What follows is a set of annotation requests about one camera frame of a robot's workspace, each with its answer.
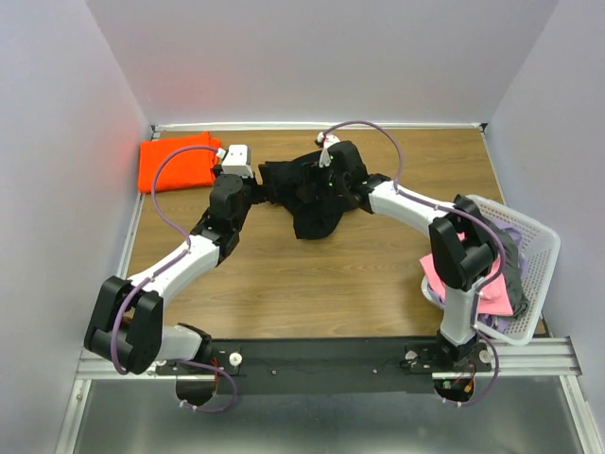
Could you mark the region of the black t-shirt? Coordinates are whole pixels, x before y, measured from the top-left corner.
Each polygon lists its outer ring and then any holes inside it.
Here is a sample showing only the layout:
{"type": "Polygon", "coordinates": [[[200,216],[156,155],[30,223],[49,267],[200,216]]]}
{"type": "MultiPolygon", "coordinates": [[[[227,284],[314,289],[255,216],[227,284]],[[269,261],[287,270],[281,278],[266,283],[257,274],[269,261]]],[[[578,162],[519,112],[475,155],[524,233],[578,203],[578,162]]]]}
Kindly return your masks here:
{"type": "Polygon", "coordinates": [[[290,213],[297,239],[328,237],[343,214],[354,210],[353,205],[328,186],[319,158],[318,150],[291,161],[266,161],[258,166],[266,200],[290,213]]]}

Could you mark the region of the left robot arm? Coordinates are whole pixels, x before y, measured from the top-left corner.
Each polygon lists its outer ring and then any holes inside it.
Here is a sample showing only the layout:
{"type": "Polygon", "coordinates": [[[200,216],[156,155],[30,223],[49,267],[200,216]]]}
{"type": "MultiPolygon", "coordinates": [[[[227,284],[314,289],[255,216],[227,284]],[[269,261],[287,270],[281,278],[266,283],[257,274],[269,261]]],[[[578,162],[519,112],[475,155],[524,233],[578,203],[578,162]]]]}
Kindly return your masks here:
{"type": "Polygon", "coordinates": [[[175,251],[128,279],[112,276],[103,282],[84,347],[111,361],[121,375],[139,375],[159,360],[176,360],[190,374],[202,372],[209,364],[211,336],[187,324],[165,325],[164,310],[231,255],[258,195],[253,173],[240,176],[224,169],[209,207],[175,251]]]}

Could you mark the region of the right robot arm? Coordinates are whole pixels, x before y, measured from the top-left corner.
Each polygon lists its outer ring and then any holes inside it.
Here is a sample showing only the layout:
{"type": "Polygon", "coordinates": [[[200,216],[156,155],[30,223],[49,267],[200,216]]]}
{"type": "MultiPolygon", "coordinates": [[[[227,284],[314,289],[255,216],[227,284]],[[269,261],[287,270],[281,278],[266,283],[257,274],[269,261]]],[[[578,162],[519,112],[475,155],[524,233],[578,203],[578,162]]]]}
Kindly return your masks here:
{"type": "Polygon", "coordinates": [[[398,220],[428,238],[434,269],[445,287],[435,359],[445,370],[458,369],[478,342],[479,299],[481,290],[497,278],[491,274],[493,263],[505,264],[501,241],[471,199],[436,201],[385,175],[370,174],[357,147],[333,134],[321,133],[316,144],[320,156],[303,173],[313,189],[369,214],[398,220]]]}

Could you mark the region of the folded orange t-shirt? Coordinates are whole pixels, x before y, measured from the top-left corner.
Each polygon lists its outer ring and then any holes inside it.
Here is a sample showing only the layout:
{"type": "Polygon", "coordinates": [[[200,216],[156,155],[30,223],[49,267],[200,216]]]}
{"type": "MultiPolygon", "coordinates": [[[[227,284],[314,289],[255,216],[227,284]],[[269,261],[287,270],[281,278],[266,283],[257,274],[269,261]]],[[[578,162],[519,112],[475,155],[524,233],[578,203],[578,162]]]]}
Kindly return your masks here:
{"type": "MultiPolygon", "coordinates": [[[[138,190],[149,194],[153,177],[164,159],[177,149],[191,146],[220,148],[221,141],[210,132],[178,138],[146,141],[140,145],[138,190]]],[[[214,183],[213,167],[218,158],[208,149],[190,150],[173,158],[162,170],[156,184],[157,192],[211,186],[214,183]]]]}

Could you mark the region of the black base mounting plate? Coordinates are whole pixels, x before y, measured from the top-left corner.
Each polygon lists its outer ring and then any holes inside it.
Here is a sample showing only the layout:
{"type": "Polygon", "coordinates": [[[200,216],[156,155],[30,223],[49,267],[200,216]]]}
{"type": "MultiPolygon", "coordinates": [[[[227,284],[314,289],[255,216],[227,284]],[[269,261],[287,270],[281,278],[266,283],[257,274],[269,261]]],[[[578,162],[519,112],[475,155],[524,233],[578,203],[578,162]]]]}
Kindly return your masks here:
{"type": "Polygon", "coordinates": [[[493,370],[485,343],[453,361],[433,337],[214,340],[208,357],[219,372],[167,360],[159,376],[176,380],[177,395],[205,403],[211,394],[462,392],[493,370]]]}

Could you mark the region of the pink t-shirt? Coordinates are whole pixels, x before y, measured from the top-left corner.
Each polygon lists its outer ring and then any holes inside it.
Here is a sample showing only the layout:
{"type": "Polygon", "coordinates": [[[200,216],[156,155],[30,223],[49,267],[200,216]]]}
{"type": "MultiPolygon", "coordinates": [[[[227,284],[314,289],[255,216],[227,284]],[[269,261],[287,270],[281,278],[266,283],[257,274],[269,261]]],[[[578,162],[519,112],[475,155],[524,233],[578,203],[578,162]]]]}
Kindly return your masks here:
{"type": "MultiPolygon", "coordinates": [[[[445,308],[445,285],[439,278],[430,253],[420,259],[426,283],[427,300],[440,309],[445,308]]],[[[513,308],[508,296],[505,278],[500,274],[481,290],[478,304],[478,314],[485,316],[511,317],[513,308]]]]}

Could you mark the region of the white plastic laundry basket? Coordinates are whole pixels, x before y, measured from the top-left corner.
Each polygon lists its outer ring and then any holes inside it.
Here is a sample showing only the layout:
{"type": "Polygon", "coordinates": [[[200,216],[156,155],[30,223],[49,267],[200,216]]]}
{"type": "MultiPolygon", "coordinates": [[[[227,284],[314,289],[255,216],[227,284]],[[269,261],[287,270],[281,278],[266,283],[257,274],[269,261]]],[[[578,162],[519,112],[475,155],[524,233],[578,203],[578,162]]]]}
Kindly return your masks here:
{"type": "Polygon", "coordinates": [[[471,195],[469,198],[474,201],[484,218],[497,224],[500,229],[509,226],[521,235],[521,243],[518,246],[518,251],[524,259],[521,284],[528,299],[527,310],[523,316],[509,322],[499,321],[504,328],[494,329],[483,322],[478,322],[477,328],[492,339],[514,346],[526,345],[532,340],[542,317],[561,240],[554,230],[506,205],[478,195],[471,195]]]}

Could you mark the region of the dark grey t-shirt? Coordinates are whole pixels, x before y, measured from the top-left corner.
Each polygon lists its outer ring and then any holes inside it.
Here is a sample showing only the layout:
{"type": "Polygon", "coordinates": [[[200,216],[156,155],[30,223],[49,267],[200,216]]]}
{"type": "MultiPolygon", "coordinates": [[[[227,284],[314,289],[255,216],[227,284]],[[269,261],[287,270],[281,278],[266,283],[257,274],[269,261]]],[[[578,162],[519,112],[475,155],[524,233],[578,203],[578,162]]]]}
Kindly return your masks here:
{"type": "Polygon", "coordinates": [[[510,306],[512,308],[511,317],[514,320],[518,320],[525,315],[529,305],[522,286],[522,258],[517,244],[519,236],[511,236],[508,232],[500,229],[496,229],[495,234],[501,241],[506,253],[503,273],[510,306]]]}

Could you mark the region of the aluminium frame rail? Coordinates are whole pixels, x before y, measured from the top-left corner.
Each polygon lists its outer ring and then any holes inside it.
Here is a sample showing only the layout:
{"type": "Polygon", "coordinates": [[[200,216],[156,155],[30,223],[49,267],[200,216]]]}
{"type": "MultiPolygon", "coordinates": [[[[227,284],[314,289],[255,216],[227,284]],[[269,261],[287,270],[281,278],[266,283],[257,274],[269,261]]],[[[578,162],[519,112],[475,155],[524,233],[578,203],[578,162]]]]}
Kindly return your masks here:
{"type": "MultiPolygon", "coordinates": [[[[524,346],[493,341],[499,356],[499,376],[582,375],[573,343],[567,338],[534,338],[524,346]]],[[[154,379],[160,375],[153,364],[141,375],[120,375],[105,359],[83,352],[75,374],[76,380],[154,379]]]]}

